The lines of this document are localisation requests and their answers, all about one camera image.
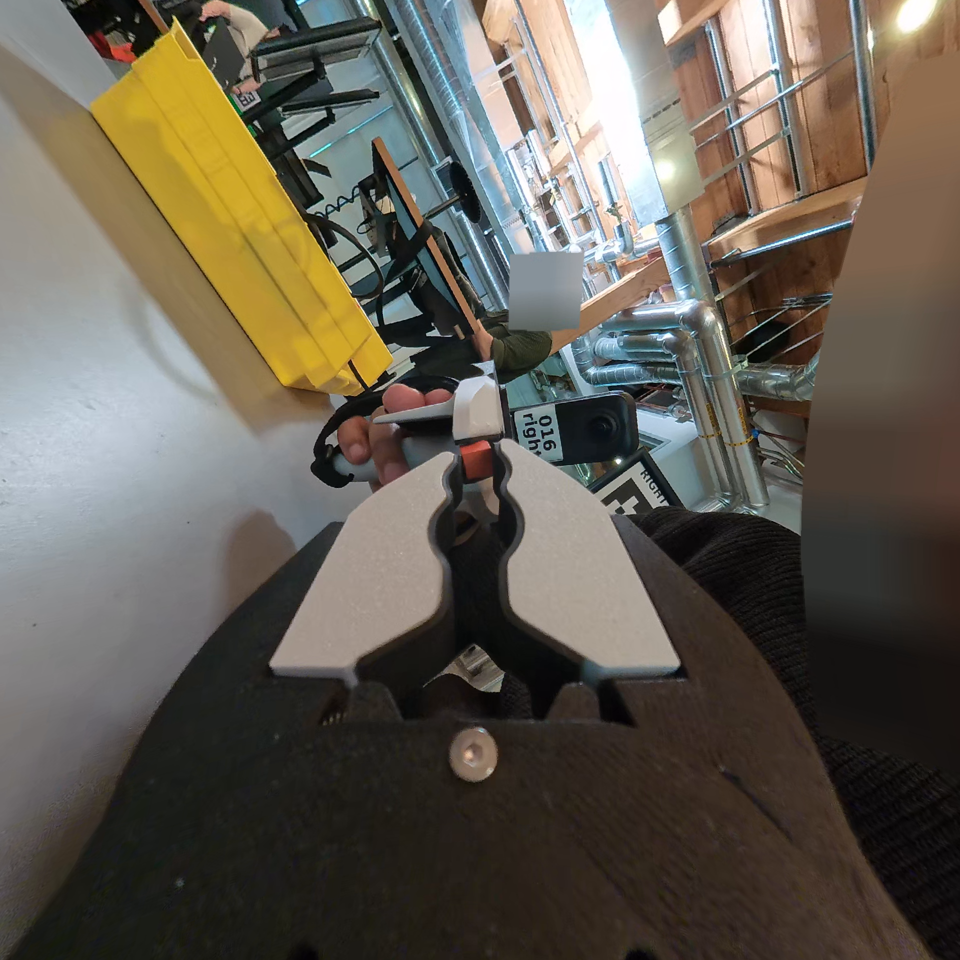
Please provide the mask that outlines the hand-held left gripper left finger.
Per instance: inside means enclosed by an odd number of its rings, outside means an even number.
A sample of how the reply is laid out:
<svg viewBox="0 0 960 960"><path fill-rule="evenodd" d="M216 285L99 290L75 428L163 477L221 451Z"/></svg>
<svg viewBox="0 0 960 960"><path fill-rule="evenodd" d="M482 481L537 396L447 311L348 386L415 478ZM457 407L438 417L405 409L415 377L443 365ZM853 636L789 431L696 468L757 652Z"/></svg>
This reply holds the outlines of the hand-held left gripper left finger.
<svg viewBox="0 0 960 960"><path fill-rule="evenodd" d="M450 451L343 523L270 660L277 676L421 687L459 655L448 554L460 498Z"/></svg>

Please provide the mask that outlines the yellow storage bin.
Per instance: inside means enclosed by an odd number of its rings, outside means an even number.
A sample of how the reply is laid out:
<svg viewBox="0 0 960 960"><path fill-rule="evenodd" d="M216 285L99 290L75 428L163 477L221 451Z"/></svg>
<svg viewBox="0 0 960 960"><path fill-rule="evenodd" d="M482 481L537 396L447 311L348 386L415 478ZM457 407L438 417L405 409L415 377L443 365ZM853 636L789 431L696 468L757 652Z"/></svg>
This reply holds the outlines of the yellow storage bin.
<svg viewBox="0 0 960 960"><path fill-rule="evenodd" d="M90 112L280 384L353 397L392 354L174 24Z"/></svg>

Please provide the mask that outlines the person's right hand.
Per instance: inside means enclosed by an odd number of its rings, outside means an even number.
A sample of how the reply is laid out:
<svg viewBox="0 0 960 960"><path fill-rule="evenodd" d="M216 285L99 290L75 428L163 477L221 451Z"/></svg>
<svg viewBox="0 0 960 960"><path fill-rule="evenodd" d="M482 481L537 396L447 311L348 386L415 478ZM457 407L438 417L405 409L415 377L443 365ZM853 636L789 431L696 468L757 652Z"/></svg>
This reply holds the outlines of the person's right hand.
<svg viewBox="0 0 960 960"><path fill-rule="evenodd" d="M343 457L357 467L373 465L377 478L369 486L372 492L377 492L410 471L402 448L407 431L401 425L379 423L377 419L441 404L451 398L452 392L445 389L420 391L407 384L392 384L385 390L380 406L369 416L354 416L339 427L337 443Z"/></svg>

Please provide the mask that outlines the grey rectangular air duct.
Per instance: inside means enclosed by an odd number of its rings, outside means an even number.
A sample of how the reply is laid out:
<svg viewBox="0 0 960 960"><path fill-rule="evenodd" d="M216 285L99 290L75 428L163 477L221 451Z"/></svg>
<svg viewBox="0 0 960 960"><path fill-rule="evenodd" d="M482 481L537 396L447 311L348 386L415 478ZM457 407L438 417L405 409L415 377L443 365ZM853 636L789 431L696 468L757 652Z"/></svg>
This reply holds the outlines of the grey rectangular air duct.
<svg viewBox="0 0 960 960"><path fill-rule="evenodd" d="M703 193L689 123L653 1L608 2L624 67L613 157L637 222L666 219Z"/></svg>

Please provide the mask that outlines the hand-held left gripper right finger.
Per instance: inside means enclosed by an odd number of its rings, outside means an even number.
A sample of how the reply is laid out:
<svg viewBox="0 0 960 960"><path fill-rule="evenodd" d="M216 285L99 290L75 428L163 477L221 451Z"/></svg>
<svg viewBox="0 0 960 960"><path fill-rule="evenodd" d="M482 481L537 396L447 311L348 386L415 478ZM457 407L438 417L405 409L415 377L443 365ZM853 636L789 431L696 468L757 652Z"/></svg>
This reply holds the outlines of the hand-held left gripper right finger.
<svg viewBox="0 0 960 960"><path fill-rule="evenodd" d="M510 622L591 685L675 675L680 657L606 507L514 440L496 455Z"/></svg>

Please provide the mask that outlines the black desk wooden edge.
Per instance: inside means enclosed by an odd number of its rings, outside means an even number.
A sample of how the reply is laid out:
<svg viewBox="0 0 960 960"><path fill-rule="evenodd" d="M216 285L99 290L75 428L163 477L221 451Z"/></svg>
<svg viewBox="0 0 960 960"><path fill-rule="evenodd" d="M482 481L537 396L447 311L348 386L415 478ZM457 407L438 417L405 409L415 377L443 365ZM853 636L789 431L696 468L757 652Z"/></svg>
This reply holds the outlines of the black desk wooden edge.
<svg viewBox="0 0 960 960"><path fill-rule="evenodd" d="M481 329L473 285L460 270L446 235L419 209L383 139L374 138L370 149L374 180L370 215L378 249L391 258L386 282L398 280L411 269L419 270L424 282L413 291L426 304L426 315L438 334L472 338Z"/></svg>

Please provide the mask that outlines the wooden ceiling beam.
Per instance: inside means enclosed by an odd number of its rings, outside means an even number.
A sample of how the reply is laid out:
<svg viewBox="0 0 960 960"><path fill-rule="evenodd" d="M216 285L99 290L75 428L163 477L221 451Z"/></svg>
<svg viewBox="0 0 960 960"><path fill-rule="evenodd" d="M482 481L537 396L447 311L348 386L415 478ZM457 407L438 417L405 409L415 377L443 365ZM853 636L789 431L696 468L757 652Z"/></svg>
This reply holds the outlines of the wooden ceiling beam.
<svg viewBox="0 0 960 960"><path fill-rule="evenodd" d="M577 329L555 331L551 354L558 354L564 347L588 334L620 312L641 305L648 296L669 283L669 273L664 258L643 265L607 286L581 306L580 323Z"/></svg>

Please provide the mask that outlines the silver ventilation ducts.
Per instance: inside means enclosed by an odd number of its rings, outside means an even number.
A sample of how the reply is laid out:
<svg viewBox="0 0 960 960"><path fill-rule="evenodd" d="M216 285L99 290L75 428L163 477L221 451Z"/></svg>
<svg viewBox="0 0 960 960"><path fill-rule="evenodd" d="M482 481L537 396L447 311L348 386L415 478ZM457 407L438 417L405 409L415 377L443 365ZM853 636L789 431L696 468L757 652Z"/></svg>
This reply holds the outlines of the silver ventilation ducts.
<svg viewBox="0 0 960 960"><path fill-rule="evenodd" d="M762 399L809 402L819 355L804 366L735 367L690 207L657 221L655 229L675 294L690 298L628 311L624 333L595 340L582 335L570 345L572 361L585 383L620 387L659 381L651 361L633 361L630 354L654 357L654 364L661 356L670 360L712 465L711 508L761 513L769 506L769 491L742 388Z"/></svg>

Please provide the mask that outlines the framed tag sign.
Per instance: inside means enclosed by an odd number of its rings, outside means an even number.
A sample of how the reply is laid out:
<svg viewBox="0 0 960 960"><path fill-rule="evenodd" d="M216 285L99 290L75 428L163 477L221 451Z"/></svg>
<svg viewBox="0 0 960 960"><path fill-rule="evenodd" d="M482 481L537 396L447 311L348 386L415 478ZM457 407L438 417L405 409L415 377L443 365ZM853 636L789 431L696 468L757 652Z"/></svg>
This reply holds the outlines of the framed tag sign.
<svg viewBox="0 0 960 960"><path fill-rule="evenodd" d="M683 507L644 445L618 460L614 469L591 483L588 490L613 517L639 519L663 507Z"/></svg>

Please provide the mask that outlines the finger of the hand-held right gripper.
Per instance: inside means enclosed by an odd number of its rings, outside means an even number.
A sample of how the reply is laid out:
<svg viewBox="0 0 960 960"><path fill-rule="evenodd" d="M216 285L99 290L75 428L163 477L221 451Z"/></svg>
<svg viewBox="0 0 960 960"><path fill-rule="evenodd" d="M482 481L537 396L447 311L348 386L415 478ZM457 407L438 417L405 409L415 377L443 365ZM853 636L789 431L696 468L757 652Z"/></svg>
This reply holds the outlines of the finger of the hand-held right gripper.
<svg viewBox="0 0 960 960"><path fill-rule="evenodd" d="M378 426L396 426L412 437L474 443L503 435L503 408L493 375L463 379L452 397L437 404L373 418Z"/></svg>
<svg viewBox="0 0 960 960"><path fill-rule="evenodd" d="M497 522L499 498L494 484L464 484L459 504L454 509L458 522L470 517L475 522L490 525Z"/></svg>

